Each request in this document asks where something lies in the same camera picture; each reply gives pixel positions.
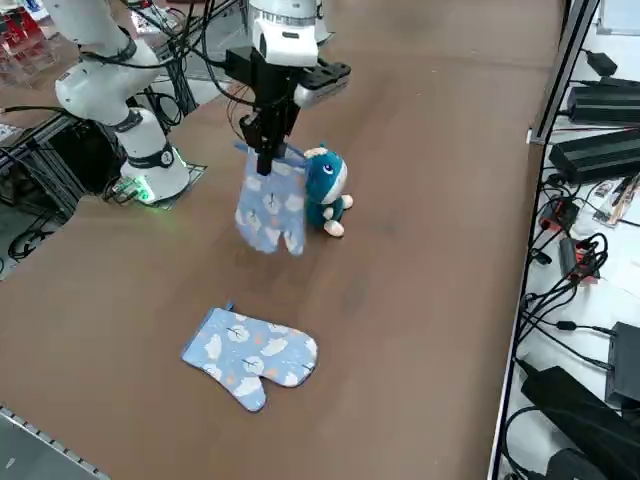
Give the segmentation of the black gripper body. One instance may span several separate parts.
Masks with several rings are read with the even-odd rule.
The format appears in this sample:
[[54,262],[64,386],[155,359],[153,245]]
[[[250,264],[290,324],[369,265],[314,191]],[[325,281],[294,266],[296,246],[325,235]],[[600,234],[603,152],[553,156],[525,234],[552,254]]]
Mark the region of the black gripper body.
[[256,49],[251,51],[251,90],[253,108],[289,106],[294,104],[294,92],[301,68],[267,63]]

